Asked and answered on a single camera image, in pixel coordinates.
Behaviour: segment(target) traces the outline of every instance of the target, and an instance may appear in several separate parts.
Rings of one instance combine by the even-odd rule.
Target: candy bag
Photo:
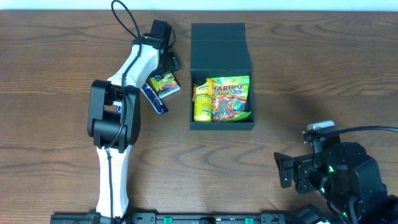
[[[212,122],[235,122],[246,119],[251,112],[244,108],[248,100],[249,76],[208,78],[213,83]]]

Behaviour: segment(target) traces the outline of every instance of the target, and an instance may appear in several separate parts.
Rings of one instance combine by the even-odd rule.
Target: table surface
[[[122,20],[132,27],[124,12]],[[133,207],[159,212],[294,210],[318,193],[281,189],[274,152],[311,152],[301,130],[398,126],[398,14],[390,12],[134,11],[141,32],[173,25],[181,90],[158,115],[141,100],[141,132],[129,158]],[[245,22],[253,64],[252,131],[190,131],[192,22]],[[0,11],[0,223],[47,223],[54,212],[88,212],[100,167],[86,132],[90,86],[119,70],[131,36],[111,11]],[[398,194],[398,136],[359,141]]]

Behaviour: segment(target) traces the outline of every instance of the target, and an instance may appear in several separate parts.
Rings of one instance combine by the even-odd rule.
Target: black box
[[[206,78],[249,75],[250,85],[245,111],[251,111],[245,121],[236,123],[194,122],[191,102],[191,130],[252,130],[254,126],[254,94],[252,65],[243,23],[192,24],[191,99],[193,84],[202,85]]]

